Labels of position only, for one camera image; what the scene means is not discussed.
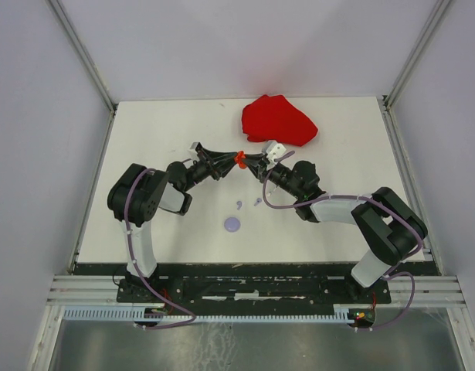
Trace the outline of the orange earbud charging case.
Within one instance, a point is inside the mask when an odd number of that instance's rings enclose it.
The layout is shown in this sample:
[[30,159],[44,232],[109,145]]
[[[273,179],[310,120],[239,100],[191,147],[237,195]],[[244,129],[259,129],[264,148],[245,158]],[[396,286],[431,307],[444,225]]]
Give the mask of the orange earbud charging case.
[[244,162],[246,159],[246,155],[244,151],[238,151],[236,156],[234,157],[234,162],[239,166],[240,169],[246,169],[247,165]]

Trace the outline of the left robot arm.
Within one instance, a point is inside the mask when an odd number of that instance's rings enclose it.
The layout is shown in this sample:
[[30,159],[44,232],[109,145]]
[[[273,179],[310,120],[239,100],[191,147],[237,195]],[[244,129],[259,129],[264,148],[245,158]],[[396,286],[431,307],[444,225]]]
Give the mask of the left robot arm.
[[151,221],[158,209],[184,216],[192,203],[190,189],[207,178],[216,181],[238,165],[241,151],[210,151],[195,142],[191,158],[172,162],[165,170],[133,163],[109,191],[107,208],[122,224],[129,274],[139,277],[134,293],[143,301],[153,301],[161,283],[152,277],[158,262],[154,255]]

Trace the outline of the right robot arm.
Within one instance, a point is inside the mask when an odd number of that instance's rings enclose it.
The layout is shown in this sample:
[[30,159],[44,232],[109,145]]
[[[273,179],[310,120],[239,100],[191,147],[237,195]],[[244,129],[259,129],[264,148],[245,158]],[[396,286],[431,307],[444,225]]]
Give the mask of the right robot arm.
[[344,223],[359,228],[368,252],[352,268],[344,283],[345,295],[362,302],[372,294],[372,285],[396,269],[405,259],[422,249],[428,235],[426,224],[389,187],[366,196],[328,195],[319,187],[315,164],[299,161],[293,168],[271,160],[265,154],[244,155],[239,167],[248,168],[263,184],[268,182],[295,198],[295,203],[278,206],[263,201],[272,209],[294,209],[310,223]]

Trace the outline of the purple earbud charging case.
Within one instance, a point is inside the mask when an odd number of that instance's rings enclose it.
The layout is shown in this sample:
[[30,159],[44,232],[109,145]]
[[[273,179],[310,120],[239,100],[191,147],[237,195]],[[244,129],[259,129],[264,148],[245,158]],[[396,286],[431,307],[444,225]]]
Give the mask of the purple earbud charging case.
[[224,228],[230,233],[237,232],[241,227],[241,222],[237,217],[231,216],[225,219]]

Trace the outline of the red cloth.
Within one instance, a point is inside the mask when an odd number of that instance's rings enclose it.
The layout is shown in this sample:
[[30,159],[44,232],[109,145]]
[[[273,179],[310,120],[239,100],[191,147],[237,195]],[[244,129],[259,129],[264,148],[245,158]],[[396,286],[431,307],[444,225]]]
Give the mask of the red cloth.
[[316,124],[284,95],[263,95],[247,104],[242,111],[241,125],[250,142],[275,140],[302,147],[318,134]]

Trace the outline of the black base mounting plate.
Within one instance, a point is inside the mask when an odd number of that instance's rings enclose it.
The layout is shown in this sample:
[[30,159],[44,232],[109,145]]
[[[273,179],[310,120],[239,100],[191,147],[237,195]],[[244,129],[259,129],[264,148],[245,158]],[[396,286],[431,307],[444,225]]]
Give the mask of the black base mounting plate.
[[131,274],[120,280],[120,303],[171,299],[197,316],[330,315],[335,305],[353,308],[391,303],[388,285],[370,288],[350,277],[352,264],[159,264],[149,288]]

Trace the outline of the left aluminium frame post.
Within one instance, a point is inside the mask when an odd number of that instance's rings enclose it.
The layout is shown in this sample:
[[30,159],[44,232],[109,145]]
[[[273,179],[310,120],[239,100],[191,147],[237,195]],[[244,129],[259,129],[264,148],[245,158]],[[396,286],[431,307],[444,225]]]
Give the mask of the left aluminium frame post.
[[100,95],[103,104],[108,109],[108,111],[115,112],[117,104],[114,102],[113,98],[108,92],[107,86],[103,82],[95,62],[90,56],[85,44],[81,40],[72,19],[68,15],[65,5],[59,0],[46,0],[46,4],[50,7],[50,10],[59,23],[59,26],[61,27],[65,37],[70,42],[74,53],[85,69],[86,74],[89,77],[90,82],[93,84],[96,92]]

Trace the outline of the aluminium frame post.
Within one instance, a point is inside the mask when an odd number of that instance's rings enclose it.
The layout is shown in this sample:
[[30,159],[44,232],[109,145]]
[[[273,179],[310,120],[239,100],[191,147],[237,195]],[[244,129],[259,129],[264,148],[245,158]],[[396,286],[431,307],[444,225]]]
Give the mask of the aluminium frame post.
[[61,27],[65,37],[70,42],[74,53],[85,69],[86,74],[89,77],[90,82],[93,84],[96,92],[100,95],[103,104],[108,109],[108,111],[115,112],[117,104],[114,102],[113,98],[108,92],[107,86],[103,82],[95,62],[90,56],[85,44],[81,40],[72,19],[68,15],[65,5],[59,0],[46,0],[46,4],[50,7],[50,10],[59,23],[59,26]]
[[402,96],[407,83],[419,65],[426,50],[429,48],[433,38],[439,31],[439,28],[447,17],[450,9],[453,6],[453,0],[438,0],[433,6],[427,20],[425,21],[422,30],[418,34],[416,42],[412,47],[407,59],[405,60],[395,82],[392,85],[389,93],[384,97],[385,109],[391,110],[399,98]]

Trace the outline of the aluminium frame rail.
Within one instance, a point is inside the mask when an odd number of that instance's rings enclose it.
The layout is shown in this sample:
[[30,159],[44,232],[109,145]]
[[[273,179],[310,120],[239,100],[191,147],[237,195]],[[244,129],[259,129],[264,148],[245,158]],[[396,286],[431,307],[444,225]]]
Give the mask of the aluminium frame rail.
[[[417,277],[412,302],[414,308],[464,308],[466,302],[456,277]],[[109,276],[57,275],[53,278],[48,305],[118,305],[118,287]],[[407,277],[388,282],[392,302],[380,305],[397,308],[406,303],[411,292]]]

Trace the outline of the right aluminium frame post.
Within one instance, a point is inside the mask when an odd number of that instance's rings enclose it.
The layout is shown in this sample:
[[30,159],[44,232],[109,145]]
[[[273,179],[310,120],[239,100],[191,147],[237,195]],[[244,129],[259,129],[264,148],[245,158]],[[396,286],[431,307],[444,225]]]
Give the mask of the right aluminium frame post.
[[433,38],[439,31],[439,28],[447,17],[450,9],[453,6],[453,0],[438,0],[433,6],[427,20],[425,21],[422,30],[418,34],[416,42],[412,47],[407,59],[405,60],[395,82],[392,85],[389,93],[384,97],[385,109],[391,110],[399,98],[402,96],[407,83],[419,65],[426,50],[429,48]]

